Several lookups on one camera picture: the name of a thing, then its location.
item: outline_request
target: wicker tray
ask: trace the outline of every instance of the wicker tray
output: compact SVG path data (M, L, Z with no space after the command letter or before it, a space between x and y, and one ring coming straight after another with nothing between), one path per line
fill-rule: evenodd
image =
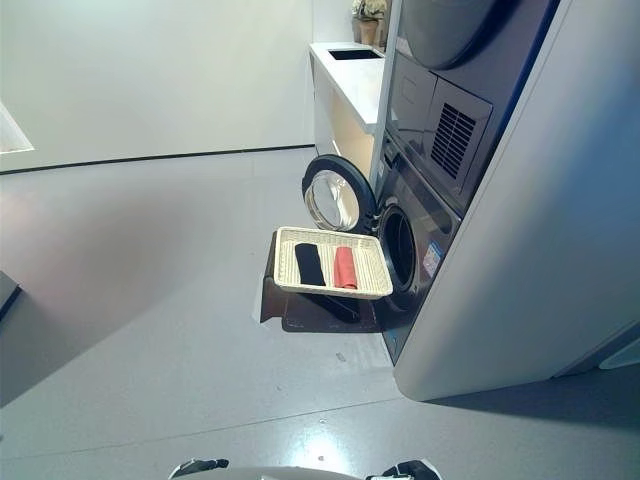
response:
M300 270L295 255L298 243L318 246L326 287L300 283ZM350 247L356 267L358 289L333 287L333 260L338 247ZM311 228L280 227L276 235L273 279L287 292L318 293L336 297L373 300L390 295L391 277L377 238L368 235L330 232Z

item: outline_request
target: red towel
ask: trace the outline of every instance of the red towel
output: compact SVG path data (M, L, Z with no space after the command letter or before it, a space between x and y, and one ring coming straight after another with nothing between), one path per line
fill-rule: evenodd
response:
M338 288L357 289L356 267L349 247L338 247L333 261L333 285Z

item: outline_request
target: dryer door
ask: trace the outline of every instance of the dryer door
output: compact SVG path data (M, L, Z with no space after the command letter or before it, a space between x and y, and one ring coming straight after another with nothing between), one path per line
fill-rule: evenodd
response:
M447 69L499 28L504 0L404 0L402 34L427 68Z
M302 179L302 197L319 228L372 234L375 196L364 175L346 158L316 157Z

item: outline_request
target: washing machine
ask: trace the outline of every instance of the washing machine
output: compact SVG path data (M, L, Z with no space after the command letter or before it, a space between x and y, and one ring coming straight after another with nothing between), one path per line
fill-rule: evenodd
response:
M558 0L403 0L385 129L464 216Z
M380 240L393 293L374 301L373 311L395 364L460 217L390 137L383 150L385 174L377 198L358 168L336 155L321 155L309 164L302 194L318 227Z

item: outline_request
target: vent grille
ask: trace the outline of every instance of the vent grille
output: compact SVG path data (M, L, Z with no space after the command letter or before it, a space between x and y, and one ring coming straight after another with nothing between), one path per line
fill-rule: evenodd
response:
M454 180L469 145L476 121L448 103L442 107L440 123L431 149L431 159Z

